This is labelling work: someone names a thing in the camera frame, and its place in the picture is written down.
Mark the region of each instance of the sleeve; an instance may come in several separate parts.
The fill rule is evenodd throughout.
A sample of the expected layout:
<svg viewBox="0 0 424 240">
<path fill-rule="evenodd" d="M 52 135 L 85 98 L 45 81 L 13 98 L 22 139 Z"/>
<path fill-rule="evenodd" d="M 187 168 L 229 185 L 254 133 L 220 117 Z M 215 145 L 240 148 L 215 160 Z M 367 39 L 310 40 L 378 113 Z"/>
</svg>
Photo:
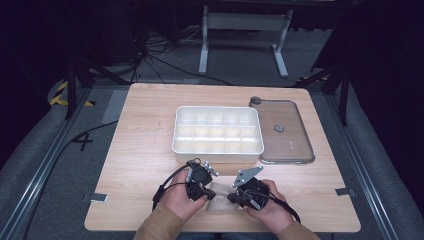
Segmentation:
<svg viewBox="0 0 424 240">
<path fill-rule="evenodd" d="M 277 234 L 279 240 L 319 240 L 318 236 L 299 222 L 293 222 Z"/>
<path fill-rule="evenodd" d="M 134 240 L 175 239 L 185 222 L 169 208 L 159 203 L 150 216 L 144 220 Z"/>
</svg>

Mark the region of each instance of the wooden tabletop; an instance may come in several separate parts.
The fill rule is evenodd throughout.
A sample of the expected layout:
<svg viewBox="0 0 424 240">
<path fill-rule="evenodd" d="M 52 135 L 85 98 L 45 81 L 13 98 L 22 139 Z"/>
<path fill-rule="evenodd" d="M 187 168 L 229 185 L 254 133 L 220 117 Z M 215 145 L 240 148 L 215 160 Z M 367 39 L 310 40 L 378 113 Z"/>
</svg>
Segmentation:
<svg viewBox="0 0 424 240">
<path fill-rule="evenodd" d="M 85 227 L 93 231 L 135 231 L 152 211 L 152 197 L 182 164 L 172 151 L 176 110 L 180 106 L 248 106 L 252 96 L 294 101 L 315 153 L 305 165 L 214 164 L 214 181 L 231 186 L 239 169 L 264 166 L 256 177 L 272 179 L 288 203 L 314 232 L 357 232 L 356 212 L 345 188 L 309 93 L 304 89 L 172 84 L 133 84 L 128 92 L 96 193 L 106 203 L 91 203 Z M 230 214 L 198 211 L 183 231 L 260 232 L 264 226 L 243 210 Z"/>
</svg>

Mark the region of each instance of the black tape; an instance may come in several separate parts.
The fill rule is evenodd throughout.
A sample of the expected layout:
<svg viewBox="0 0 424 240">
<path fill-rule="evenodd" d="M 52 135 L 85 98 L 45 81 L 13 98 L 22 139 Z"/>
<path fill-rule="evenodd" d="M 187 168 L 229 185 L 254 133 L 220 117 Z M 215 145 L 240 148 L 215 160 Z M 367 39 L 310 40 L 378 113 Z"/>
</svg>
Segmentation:
<svg viewBox="0 0 424 240">
<path fill-rule="evenodd" d="M 353 191 L 353 189 L 351 188 L 339 188 L 339 189 L 336 189 L 336 193 L 337 193 L 337 196 L 342 196 L 342 195 L 349 195 L 351 197 L 356 196 L 355 191 Z"/>
</svg>

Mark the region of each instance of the human hand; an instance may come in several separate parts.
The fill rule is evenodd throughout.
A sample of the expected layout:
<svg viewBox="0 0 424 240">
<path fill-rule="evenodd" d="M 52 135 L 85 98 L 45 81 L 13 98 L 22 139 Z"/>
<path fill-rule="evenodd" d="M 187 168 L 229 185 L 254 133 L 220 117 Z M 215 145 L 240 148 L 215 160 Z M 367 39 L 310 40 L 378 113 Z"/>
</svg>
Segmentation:
<svg viewBox="0 0 424 240">
<path fill-rule="evenodd" d="M 169 186 L 176 183 L 184 184 L 177 184 L 168 188 L 159 201 L 171 209 L 171 211 L 173 211 L 184 222 L 187 222 L 206 203 L 206 198 L 204 197 L 201 197 L 196 201 L 192 201 L 188 198 L 185 185 L 187 174 L 188 170 L 185 169 L 175 175 Z"/>
<path fill-rule="evenodd" d="M 278 192 L 274 181 L 264 179 L 262 182 L 275 197 L 286 201 L 284 195 Z M 265 207 L 261 210 L 256 210 L 248 206 L 244 206 L 243 209 L 249 216 L 261 221 L 274 234 L 278 234 L 294 222 L 292 215 L 272 200 L 268 200 Z"/>
</svg>

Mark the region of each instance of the metal frame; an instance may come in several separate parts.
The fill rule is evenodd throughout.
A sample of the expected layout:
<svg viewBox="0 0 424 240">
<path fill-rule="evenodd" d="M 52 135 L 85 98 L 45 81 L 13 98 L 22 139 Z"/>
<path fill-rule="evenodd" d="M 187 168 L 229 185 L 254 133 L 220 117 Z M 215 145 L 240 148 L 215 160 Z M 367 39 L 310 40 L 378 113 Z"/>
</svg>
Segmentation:
<svg viewBox="0 0 424 240">
<path fill-rule="evenodd" d="M 239 13 L 210 13 L 207 5 L 203 7 L 202 34 L 203 43 L 200 53 L 199 73 L 206 74 L 208 64 L 208 30 L 209 29 L 240 29 L 260 31 L 280 31 L 277 44 L 272 45 L 275 61 L 277 62 L 280 76 L 288 77 L 281 49 L 287 35 L 293 10 L 288 10 L 286 15 L 262 15 L 262 14 L 239 14 Z"/>
</svg>

